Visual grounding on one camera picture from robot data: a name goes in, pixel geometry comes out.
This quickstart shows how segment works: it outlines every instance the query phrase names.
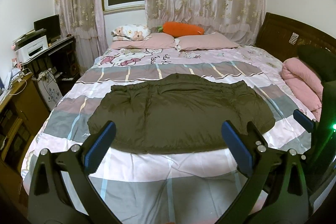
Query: window sill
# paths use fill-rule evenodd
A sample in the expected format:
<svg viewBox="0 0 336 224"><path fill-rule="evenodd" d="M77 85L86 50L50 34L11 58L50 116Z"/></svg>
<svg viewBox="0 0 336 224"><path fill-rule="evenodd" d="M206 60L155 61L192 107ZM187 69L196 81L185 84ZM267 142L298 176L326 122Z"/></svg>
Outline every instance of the window sill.
<svg viewBox="0 0 336 224"><path fill-rule="evenodd" d="M137 5L130 5L130 6L108 9L108 10L103 11L103 13L104 15L109 15L109 14L115 14L115 13L121 13L121 12L127 12L127 11L144 10L144 9L145 9L144 4L137 4Z"/></svg>

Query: bed sheet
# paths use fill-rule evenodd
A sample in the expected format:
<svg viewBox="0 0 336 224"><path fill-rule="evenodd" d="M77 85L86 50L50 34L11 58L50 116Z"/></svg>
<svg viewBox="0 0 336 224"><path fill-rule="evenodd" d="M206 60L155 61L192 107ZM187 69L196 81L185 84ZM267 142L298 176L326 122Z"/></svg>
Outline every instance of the bed sheet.
<svg viewBox="0 0 336 224"><path fill-rule="evenodd" d="M52 111L31 143L21 169L24 187L29 192L41 149L65 151L87 138L86 122L111 85L162 79L176 72L221 83L244 80L274 113L276 124L264 134L269 147L303 153L310 147L310 134L292 113L299 108L309 118L314 115L281 79L281 68L282 62L252 46L192 52L107 50ZM76 209L85 213L66 173L63 179ZM214 223L246 182L228 149L135 155L109 148L90 180L115 215L129 224Z"/></svg>

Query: orange carrot plush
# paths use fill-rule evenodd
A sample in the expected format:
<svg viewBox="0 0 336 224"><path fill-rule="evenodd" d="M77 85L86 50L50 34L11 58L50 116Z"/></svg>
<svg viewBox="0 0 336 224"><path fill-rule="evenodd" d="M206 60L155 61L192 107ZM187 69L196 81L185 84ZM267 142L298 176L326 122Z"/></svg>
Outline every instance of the orange carrot plush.
<svg viewBox="0 0 336 224"><path fill-rule="evenodd" d="M173 37L182 37L185 35L204 34L204 29L187 23L166 22L163 26L159 26L159 32L170 34Z"/></svg>

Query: pink blanket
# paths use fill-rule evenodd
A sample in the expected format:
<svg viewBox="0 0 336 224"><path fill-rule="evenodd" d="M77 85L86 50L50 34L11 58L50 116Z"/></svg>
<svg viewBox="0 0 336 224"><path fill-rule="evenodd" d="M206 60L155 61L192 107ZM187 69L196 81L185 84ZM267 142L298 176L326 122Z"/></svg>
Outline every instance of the pink blanket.
<svg viewBox="0 0 336 224"><path fill-rule="evenodd" d="M293 94L320 120L323 86L317 73L294 57L283 62L281 77Z"/></svg>

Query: cabinet handle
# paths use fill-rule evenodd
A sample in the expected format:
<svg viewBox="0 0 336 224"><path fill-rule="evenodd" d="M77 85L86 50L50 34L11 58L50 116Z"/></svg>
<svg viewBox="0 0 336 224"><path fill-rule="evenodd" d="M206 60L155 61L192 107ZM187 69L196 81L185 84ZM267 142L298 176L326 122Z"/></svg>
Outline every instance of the cabinet handle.
<svg viewBox="0 0 336 224"><path fill-rule="evenodd" d="M22 113L22 115L23 115L23 117L25 118L25 120L28 121L27 116L24 114L24 112L23 112L22 110L20 110L20 112Z"/></svg>

